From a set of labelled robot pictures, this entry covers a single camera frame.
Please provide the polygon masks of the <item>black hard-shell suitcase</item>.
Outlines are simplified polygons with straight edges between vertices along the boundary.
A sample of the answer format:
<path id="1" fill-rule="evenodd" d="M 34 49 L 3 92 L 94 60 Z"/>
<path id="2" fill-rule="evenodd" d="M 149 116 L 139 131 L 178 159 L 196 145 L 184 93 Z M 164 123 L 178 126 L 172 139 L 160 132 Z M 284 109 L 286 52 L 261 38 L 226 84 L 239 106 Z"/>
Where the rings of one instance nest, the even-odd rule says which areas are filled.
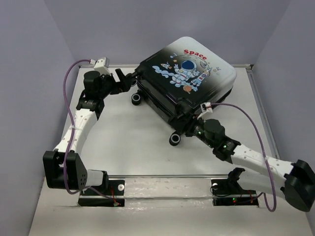
<path id="1" fill-rule="evenodd" d="M 220 103 L 232 91 L 236 69 L 192 37 L 181 37 L 146 58 L 135 69 L 133 105 L 142 101 L 171 127 L 169 143 L 176 146 L 200 105 Z"/>

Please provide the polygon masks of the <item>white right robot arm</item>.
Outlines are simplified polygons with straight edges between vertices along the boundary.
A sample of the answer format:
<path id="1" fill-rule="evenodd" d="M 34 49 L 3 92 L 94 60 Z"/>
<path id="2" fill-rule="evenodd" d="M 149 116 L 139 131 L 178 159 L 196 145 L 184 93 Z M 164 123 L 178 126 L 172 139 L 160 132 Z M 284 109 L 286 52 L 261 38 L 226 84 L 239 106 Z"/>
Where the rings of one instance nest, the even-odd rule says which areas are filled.
<path id="1" fill-rule="evenodd" d="M 311 210 L 315 202 L 315 173 L 306 161 L 283 161 L 254 151 L 228 137 L 216 119 L 195 119 L 188 131 L 210 147 L 219 160 L 241 166 L 238 174 L 226 181 L 230 192 L 256 190 L 281 197 L 297 210 Z"/>

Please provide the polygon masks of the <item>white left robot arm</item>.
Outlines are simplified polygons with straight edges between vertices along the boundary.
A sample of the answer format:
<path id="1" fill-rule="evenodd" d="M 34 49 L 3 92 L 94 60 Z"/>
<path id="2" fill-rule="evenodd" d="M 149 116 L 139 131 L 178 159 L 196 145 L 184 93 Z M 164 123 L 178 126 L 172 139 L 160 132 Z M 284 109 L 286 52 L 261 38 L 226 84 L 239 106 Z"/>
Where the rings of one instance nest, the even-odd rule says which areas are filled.
<path id="1" fill-rule="evenodd" d="M 136 76 L 125 75 L 115 70 L 119 80 L 113 74 L 88 71 L 84 74 L 84 89 L 80 94 L 74 113 L 69 112 L 70 127 L 61 141 L 43 155 L 46 182 L 49 188 L 65 189 L 75 194 L 92 188 L 98 194 L 104 194 L 109 188 L 106 171 L 88 170 L 80 154 L 89 132 L 99 120 L 105 107 L 104 99 L 109 95 L 128 92 L 135 84 Z"/>

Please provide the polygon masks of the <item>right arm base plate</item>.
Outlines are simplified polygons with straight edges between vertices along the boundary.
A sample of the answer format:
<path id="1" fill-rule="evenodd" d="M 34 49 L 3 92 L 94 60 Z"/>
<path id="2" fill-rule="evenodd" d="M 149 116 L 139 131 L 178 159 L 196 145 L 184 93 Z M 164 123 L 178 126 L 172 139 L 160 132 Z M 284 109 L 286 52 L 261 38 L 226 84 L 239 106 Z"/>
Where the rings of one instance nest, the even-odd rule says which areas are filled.
<path id="1" fill-rule="evenodd" d="M 256 191 L 244 190 L 238 183 L 228 179 L 212 180 L 210 192 L 215 207 L 259 206 Z"/>

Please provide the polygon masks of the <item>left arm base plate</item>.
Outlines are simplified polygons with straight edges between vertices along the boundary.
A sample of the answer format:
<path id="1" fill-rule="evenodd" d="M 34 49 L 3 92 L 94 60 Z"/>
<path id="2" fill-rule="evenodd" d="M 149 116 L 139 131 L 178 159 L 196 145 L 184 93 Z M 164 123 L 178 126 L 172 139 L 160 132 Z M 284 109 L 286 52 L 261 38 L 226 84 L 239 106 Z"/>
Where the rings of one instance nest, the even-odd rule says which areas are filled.
<path id="1" fill-rule="evenodd" d="M 93 186 L 79 194 L 78 205 L 81 207 L 124 207 L 125 180 L 109 179 L 108 188 Z"/>

